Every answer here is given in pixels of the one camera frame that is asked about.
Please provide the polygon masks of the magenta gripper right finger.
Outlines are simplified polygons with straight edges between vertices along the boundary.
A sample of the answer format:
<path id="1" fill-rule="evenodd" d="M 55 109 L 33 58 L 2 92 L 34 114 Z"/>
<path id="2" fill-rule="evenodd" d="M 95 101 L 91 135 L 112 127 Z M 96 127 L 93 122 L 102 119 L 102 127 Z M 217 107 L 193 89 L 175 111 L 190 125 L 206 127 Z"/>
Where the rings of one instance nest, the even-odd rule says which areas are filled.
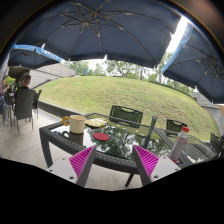
<path id="1" fill-rule="evenodd" d="M 180 170 L 169 157 L 159 157 L 137 145 L 133 146 L 132 155 L 143 186 Z"/>

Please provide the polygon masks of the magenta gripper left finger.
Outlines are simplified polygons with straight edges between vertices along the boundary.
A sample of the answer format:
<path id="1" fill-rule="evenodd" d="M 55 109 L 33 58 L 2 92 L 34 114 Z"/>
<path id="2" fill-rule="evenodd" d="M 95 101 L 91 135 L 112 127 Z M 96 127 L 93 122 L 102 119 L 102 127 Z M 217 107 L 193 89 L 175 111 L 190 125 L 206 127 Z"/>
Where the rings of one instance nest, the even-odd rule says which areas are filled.
<path id="1" fill-rule="evenodd" d="M 74 154 L 70 158 L 62 158 L 48 168 L 48 171 L 81 187 L 84 187 L 96 157 L 96 146 L 93 145 Z"/>

